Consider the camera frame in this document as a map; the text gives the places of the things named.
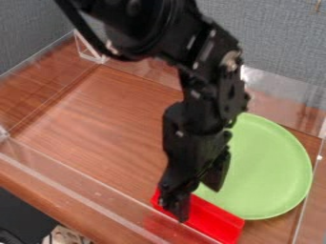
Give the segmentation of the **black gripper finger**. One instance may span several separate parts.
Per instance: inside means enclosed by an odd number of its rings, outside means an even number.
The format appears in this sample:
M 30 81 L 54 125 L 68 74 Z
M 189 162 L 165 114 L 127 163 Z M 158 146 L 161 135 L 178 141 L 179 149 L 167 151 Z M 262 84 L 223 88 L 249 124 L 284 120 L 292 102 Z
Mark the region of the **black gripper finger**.
M 229 173 L 231 164 L 231 153 L 225 150 L 214 160 L 206 174 L 202 177 L 202 183 L 214 191 L 219 192 Z
M 191 193 L 169 193 L 165 196 L 165 210 L 183 223 L 190 216 Z

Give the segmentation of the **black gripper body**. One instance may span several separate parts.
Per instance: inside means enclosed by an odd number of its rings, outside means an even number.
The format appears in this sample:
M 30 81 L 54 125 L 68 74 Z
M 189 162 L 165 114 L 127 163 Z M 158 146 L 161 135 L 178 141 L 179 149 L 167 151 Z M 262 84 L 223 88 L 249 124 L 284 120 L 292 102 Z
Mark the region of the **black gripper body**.
M 167 168 L 158 189 L 159 205 L 165 209 L 169 193 L 193 193 L 207 169 L 225 150 L 230 150 L 231 132 L 194 133 L 183 127 L 183 104 L 175 103 L 163 113 L 163 151 Z

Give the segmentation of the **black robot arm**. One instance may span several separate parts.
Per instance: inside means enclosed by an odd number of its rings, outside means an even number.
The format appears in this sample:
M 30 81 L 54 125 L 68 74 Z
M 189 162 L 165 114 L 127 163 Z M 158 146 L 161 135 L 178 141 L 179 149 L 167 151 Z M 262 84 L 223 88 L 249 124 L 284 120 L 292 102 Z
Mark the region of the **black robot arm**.
M 163 113 L 169 163 L 159 206 L 185 222 L 191 193 L 218 192 L 231 163 L 231 128 L 247 111 L 242 49 L 197 0 L 54 0 L 95 49 L 119 61 L 158 58 L 177 68 L 183 99 Z

